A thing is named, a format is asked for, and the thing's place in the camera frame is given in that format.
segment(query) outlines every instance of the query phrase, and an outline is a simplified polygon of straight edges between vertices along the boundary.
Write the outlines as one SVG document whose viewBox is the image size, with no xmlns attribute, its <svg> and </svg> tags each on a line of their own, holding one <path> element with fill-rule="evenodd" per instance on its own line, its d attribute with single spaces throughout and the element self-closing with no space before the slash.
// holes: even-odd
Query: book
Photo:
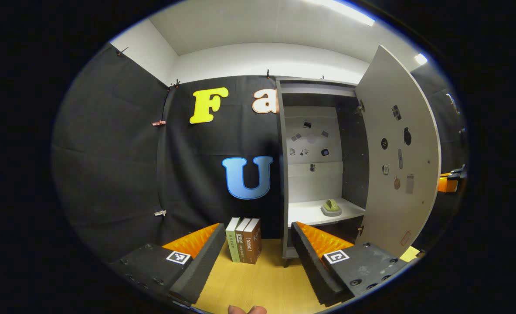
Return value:
<svg viewBox="0 0 516 314">
<path fill-rule="evenodd" d="M 234 229 L 238 227 L 241 222 L 240 217 L 231 218 L 231 222 L 229 222 L 227 228 L 225 228 L 225 235 L 227 236 L 227 244 L 229 245 L 229 251 L 231 252 L 231 259 L 233 262 L 240 262 L 241 259 L 238 257 L 238 247 L 236 236 L 234 235 Z"/>
<path fill-rule="evenodd" d="M 260 219 L 253 218 L 242 232 L 244 238 L 245 263 L 256 264 L 258 256 L 262 253 L 262 232 Z"/>
<path fill-rule="evenodd" d="M 242 219 L 241 223 L 234 229 L 234 235 L 237 237 L 238 259 L 241 263 L 246 263 L 246 250 L 244 249 L 244 240 L 242 239 L 242 231 L 246 228 L 250 218 Z"/>
</svg>

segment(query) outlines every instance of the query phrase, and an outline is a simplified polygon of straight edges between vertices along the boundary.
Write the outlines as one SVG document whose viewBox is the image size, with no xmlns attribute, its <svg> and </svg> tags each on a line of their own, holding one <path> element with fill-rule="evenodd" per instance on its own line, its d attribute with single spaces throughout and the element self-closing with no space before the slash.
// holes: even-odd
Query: brown book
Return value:
<svg viewBox="0 0 516 314">
<path fill-rule="evenodd" d="M 234 229 L 234 235 L 237 240 L 238 257 L 241 263 L 246 263 L 246 249 L 244 248 L 244 235 L 243 231 L 250 222 L 250 218 L 242 219 L 241 223 Z"/>
<path fill-rule="evenodd" d="M 262 252 L 262 232 L 260 230 L 260 219 L 253 218 L 244 229 L 245 263 L 256 264 L 258 256 Z"/>
</svg>

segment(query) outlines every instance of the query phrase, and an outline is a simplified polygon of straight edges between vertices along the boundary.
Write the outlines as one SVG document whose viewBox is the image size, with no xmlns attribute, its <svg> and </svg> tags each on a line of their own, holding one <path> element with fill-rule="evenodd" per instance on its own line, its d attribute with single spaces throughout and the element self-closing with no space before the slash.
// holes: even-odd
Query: open cabinet door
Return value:
<svg viewBox="0 0 516 314">
<path fill-rule="evenodd" d="M 370 155 L 366 212 L 357 243 L 371 242 L 401 256 L 427 222 L 436 199 L 438 129 L 423 91 L 383 46 L 378 46 L 355 93 L 364 106 Z"/>
</svg>

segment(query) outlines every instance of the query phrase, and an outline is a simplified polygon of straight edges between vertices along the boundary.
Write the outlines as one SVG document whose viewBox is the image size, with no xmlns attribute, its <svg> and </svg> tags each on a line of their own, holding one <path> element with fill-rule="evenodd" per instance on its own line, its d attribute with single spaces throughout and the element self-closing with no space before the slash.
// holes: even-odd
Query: ceiling light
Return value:
<svg viewBox="0 0 516 314">
<path fill-rule="evenodd" d="M 427 58 L 425 58 L 425 56 L 423 56 L 423 54 L 418 54 L 415 56 L 415 60 L 417 60 L 417 62 L 419 62 L 420 65 L 423 65 L 425 63 L 427 63 Z"/>
<path fill-rule="evenodd" d="M 339 12 L 345 16 L 348 16 L 354 20 L 358 20 L 361 23 L 367 24 L 368 26 L 372 26 L 374 24 L 374 20 L 369 18 L 368 16 L 362 14 L 361 12 L 350 8 L 347 4 L 343 4 L 336 0 L 305 0 L 306 2 L 311 2 L 315 4 L 320 4 L 321 6 L 325 6 L 330 8 L 336 12 Z"/>
</svg>

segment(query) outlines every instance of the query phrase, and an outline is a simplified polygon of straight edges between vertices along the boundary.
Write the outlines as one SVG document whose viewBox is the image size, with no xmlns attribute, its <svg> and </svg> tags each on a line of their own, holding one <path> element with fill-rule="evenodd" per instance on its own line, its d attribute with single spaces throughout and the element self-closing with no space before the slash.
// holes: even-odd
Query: blue letter u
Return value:
<svg viewBox="0 0 516 314">
<path fill-rule="evenodd" d="M 258 186 L 254 189 L 244 186 L 242 167 L 246 165 L 246 159 L 233 157 L 221 162 L 227 175 L 227 189 L 236 198 L 256 199 L 266 195 L 270 190 L 270 163 L 273 163 L 274 159 L 270 156 L 259 156 L 252 159 L 252 162 L 258 165 L 259 177 Z"/>
</svg>

